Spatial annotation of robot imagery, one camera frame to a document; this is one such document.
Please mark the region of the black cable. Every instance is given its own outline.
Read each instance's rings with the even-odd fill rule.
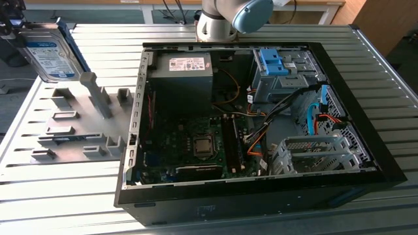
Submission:
[[[165,3],[165,6],[166,6],[166,8],[167,8],[167,11],[169,11],[169,13],[170,13],[171,17],[173,17],[173,19],[175,19],[175,21],[177,21],[177,22],[179,22],[179,21],[178,21],[178,19],[177,19],[177,18],[175,18],[175,16],[174,16],[174,14],[173,14],[173,12],[171,12],[170,8],[169,8],[169,5],[167,5],[166,0],[163,0],[163,3]]]
[[[165,16],[163,16],[165,19],[171,20],[174,23],[178,23],[177,20],[173,19],[173,17],[166,14],[166,12],[163,12],[162,10],[159,10],[159,12],[165,15]]]
[[[182,7],[182,2],[181,2],[181,0],[177,0],[177,4],[178,4],[179,9],[181,9],[181,11],[182,11],[182,15],[183,15],[183,22],[185,22],[185,24],[187,24],[187,21],[186,21],[186,15],[185,15],[185,11],[183,11],[183,7]]]
[[[295,2],[295,8],[294,8],[293,16],[291,16],[290,20],[287,20],[286,22],[283,22],[281,24],[286,24],[286,23],[290,24],[293,22],[293,20],[294,20],[294,17],[297,15],[297,9],[298,9],[298,2],[297,2],[297,0],[294,0],[294,2]]]
[[[299,88],[298,90],[294,91],[294,93],[291,93],[289,96],[286,96],[273,107],[273,109],[270,110],[270,112],[267,113],[265,119],[263,119],[263,126],[261,126],[261,128],[247,136],[247,140],[251,139],[254,136],[258,135],[258,133],[261,133],[265,128],[269,127],[270,123],[273,122],[273,118],[275,115],[278,115],[282,111],[285,111],[293,104],[295,98],[303,94],[305,92],[309,91],[318,91],[321,88],[321,84],[316,84],[311,85],[306,88]]]

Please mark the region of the blue label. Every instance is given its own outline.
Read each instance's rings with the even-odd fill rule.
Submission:
[[[44,42],[44,43],[27,43],[27,47],[58,47],[58,45],[55,43],[51,42]]]
[[[68,77],[74,77],[75,73],[60,73],[60,74],[50,74],[50,75],[58,78],[68,78]]]

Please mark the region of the wire bundle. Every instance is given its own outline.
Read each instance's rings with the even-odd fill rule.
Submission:
[[[186,21],[186,14],[185,14],[185,11],[183,11],[182,2],[181,2],[181,0],[175,0],[175,2],[177,2],[177,4],[178,4],[178,7],[179,7],[181,12],[182,12],[183,23],[187,24],[187,21]],[[177,17],[174,16],[174,14],[173,14],[174,11],[170,10],[169,5],[167,5],[167,3],[166,3],[166,0],[163,0],[163,3],[165,3],[165,6],[166,6],[166,9],[167,9],[167,11],[169,11],[169,13],[170,13],[171,18],[177,21],[177,23],[181,22],[181,21],[177,19]]]
[[[249,104],[249,106],[247,106],[247,114],[258,115],[258,113],[251,112],[251,104]]]
[[[328,117],[334,123],[341,123],[342,122],[338,118],[333,117],[329,114],[320,114],[318,117]],[[320,124],[320,122],[316,119],[316,122],[314,122],[314,128],[316,128],[314,132],[316,132],[316,135],[318,134],[318,124]]]
[[[255,132],[253,132],[246,139],[250,140],[251,138],[254,138],[258,134],[259,137],[257,138],[257,140],[254,141],[251,147],[249,148],[247,154],[249,155],[257,155],[257,156],[262,156],[262,153],[255,153],[253,152],[254,146],[257,145],[257,143],[261,141],[262,137],[266,135],[267,132],[267,128],[269,125],[273,122],[273,118],[281,114],[281,112],[283,112],[293,104],[294,100],[297,99],[297,97],[303,94],[305,92],[309,91],[314,91],[318,90],[321,88],[321,86],[317,85],[311,85],[307,88],[301,88],[298,89],[294,93],[291,93],[289,96],[286,96],[273,107],[273,109],[270,110],[270,112],[266,114],[265,119],[263,119],[263,125],[259,127],[259,129],[257,129]]]

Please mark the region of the aluminum table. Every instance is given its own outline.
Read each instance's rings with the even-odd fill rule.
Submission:
[[[111,88],[135,86],[143,42],[193,42],[195,31],[80,24],[74,38],[99,84]],[[324,44],[408,182],[333,210],[145,227],[114,207],[119,161],[30,164],[27,149],[51,116],[39,98],[55,86],[38,79],[0,145],[2,234],[418,234],[418,98],[364,34],[349,26],[267,25],[241,40]]]

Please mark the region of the electrical cable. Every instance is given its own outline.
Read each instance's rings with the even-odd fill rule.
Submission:
[[[165,17],[163,18],[166,18],[166,19],[169,19],[169,20],[171,20],[173,22],[175,22],[175,23],[178,23],[177,22],[177,20],[175,19],[173,19],[173,17],[171,16],[169,16],[167,14],[166,14],[166,12],[165,11],[162,11],[162,10],[158,10],[163,15],[165,15]]]
[[[318,134],[318,120],[316,119],[316,122],[314,122],[314,128],[316,128],[316,135]]]
[[[275,106],[273,107],[273,109],[270,110],[270,112],[267,113],[266,117],[265,117],[265,120],[263,120],[263,123],[265,125],[254,132],[251,133],[249,136],[247,136],[247,140],[251,139],[257,133],[259,133],[271,123],[273,121],[273,117],[275,115],[278,115],[282,111],[285,111],[293,104],[293,101],[294,99],[297,99],[297,97],[303,94],[305,92],[309,92],[309,91],[318,91],[321,88],[321,85],[320,84],[316,84],[316,85],[311,85],[306,88],[299,88],[298,90],[294,91],[294,93],[291,93],[289,96],[286,96],[277,104]]]
[[[332,119],[332,121],[333,121],[334,123],[342,122],[338,118],[333,117],[333,116],[329,115],[329,114],[320,114],[320,116],[321,116],[321,117],[328,117],[329,119]]]
[[[325,105],[329,104],[329,101],[328,101],[328,88],[329,88],[328,85],[322,85],[322,88],[321,88],[321,103],[325,104]]]
[[[173,19],[175,19],[175,21],[177,21],[177,22],[179,22],[179,20],[177,19],[177,17],[174,16],[174,14],[173,14],[173,12],[171,12],[170,8],[169,8],[169,5],[167,5],[166,0],[163,0],[163,3],[165,3],[166,9],[167,9],[167,11],[169,11],[169,13],[170,13],[171,17],[173,17]]]
[[[231,103],[234,100],[237,100],[237,98],[238,98],[238,96],[239,96],[239,84],[238,84],[238,81],[237,81],[237,79],[233,77],[233,75],[229,73],[229,72],[226,72],[225,70],[222,70],[222,69],[218,69],[219,71],[223,71],[227,75],[229,75],[229,77],[233,79],[233,81],[234,81],[234,83],[235,83],[235,85],[237,85],[237,94],[235,94],[235,96],[234,96],[234,98],[233,99],[230,99],[230,100],[227,100],[227,101],[219,101],[219,102],[214,102],[213,104],[227,104],[227,103]]]
[[[250,114],[245,114],[242,112],[230,112],[230,111],[226,111],[225,109],[222,109],[218,105],[213,104],[213,106],[223,113],[230,113],[230,114],[239,114],[239,115],[245,115],[247,117],[257,117],[257,115],[250,115]]]
[[[225,98],[225,100],[229,100],[229,97],[227,97],[226,93],[223,94],[223,98]],[[233,108],[233,110],[235,110],[235,112],[239,112],[239,109],[235,107],[235,105],[233,103],[227,103],[227,104]]]
[[[249,150],[247,150],[247,154],[249,155],[258,155],[258,156],[262,156],[261,153],[255,153],[255,152],[251,152],[251,150],[254,149],[254,146],[257,145],[258,141],[261,140],[261,138],[263,137],[263,135],[266,134],[267,130],[263,131],[263,133],[261,134],[261,136],[257,138],[257,140],[254,141],[253,145],[250,146]]]
[[[295,15],[297,15],[297,9],[298,9],[298,2],[297,2],[297,0],[294,0],[294,5],[295,5],[295,7],[294,7],[294,11],[293,11],[293,16],[291,16],[291,18],[290,18],[290,20],[287,20],[287,21],[285,21],[283,23],[281,23],[281,24],[290,24],[291,22],[293,22],[293,20],[294,20],[294,17],[295,17]]]
[[[249,106],[247,106],[247,114],[257,115],[258,113],[253,113],[250,108],[251,108],[251,104],[249,104]]]
[[[311,103],[307,107],[307,114],[306,114],[306,123],[307,123],[307,132],[313,136],[316,134],[314,130],[314,119],[313,119],[313,110],[314,107],[320,107],[320,103]]]
[[[181,9],[181,12],[182,12],[182,15],[183,15],[183,23],[187,24],[186,15],[185,15],[185,11],[183,11],[183,7],[182,7],[182,2],[181,2],[181,0],[177,0],[177,4],[178,4],[178,6],[179,6],[179,9]]]

